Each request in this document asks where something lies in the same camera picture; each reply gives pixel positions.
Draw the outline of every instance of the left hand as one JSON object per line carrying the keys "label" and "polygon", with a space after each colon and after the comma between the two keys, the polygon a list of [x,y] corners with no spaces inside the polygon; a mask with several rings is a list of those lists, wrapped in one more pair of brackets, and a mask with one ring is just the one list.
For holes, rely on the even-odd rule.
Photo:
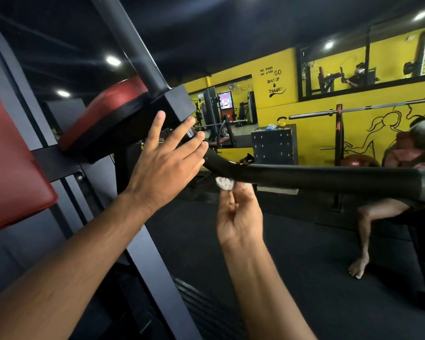
{"label": "left hand", "polygon": [[176,197],[197,175],[205,162],[208,150],[205,134],[200,131],[189,142],[177,148],[179,142],[195,122],[187,118],[164,143],[159,144],[165,113],[159,111],[154,119],[145,148],[123,194],[132,196],[139,205],[156,212]]}

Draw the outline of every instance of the black ceiling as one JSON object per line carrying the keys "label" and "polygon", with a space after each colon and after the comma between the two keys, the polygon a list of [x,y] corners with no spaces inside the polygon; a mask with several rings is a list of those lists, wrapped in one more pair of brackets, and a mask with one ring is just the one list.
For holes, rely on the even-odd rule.
{"label": "black ceiling", "polygon": [[[121,0],[172,85],[418,8],[425,0]],[[40,100],[90,100],[134,74],[89,0],[0,0],[0,31]]]}

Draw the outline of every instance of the black box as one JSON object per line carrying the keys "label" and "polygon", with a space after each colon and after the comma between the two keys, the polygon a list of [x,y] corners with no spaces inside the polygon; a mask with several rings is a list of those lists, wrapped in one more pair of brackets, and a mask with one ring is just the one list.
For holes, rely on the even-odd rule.
{"label": "black box", "polygon": [[288,124],[284,128],[277,127],[274,130],[262,127],[253,131],[251,135],[256,164],[298,164],[295,124]]}

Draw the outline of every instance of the tv screen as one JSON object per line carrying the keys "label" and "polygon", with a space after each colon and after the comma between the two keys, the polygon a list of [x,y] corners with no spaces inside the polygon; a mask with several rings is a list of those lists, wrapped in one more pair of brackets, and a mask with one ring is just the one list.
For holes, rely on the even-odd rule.
{"label": "tv screen", "polygon": [[219,93],[220,109],[227,110],[233,108],[232,91]]}

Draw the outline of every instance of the leg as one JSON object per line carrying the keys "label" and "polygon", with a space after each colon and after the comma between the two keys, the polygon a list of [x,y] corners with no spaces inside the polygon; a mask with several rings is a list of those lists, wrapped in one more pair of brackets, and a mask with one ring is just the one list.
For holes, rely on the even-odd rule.
{"label": "leg", "polygon": [[362,246],[361,257],[358,258],[348,269],[349,274],[357,279],[363,275],[370,257],[368,255],[368,245],[370,242],[370,232],[372,221],[395,217],[409,210],[410,206],[395,199],[383,199],[373,204],[364,205],[357,209],[358,214],[358,231]]}

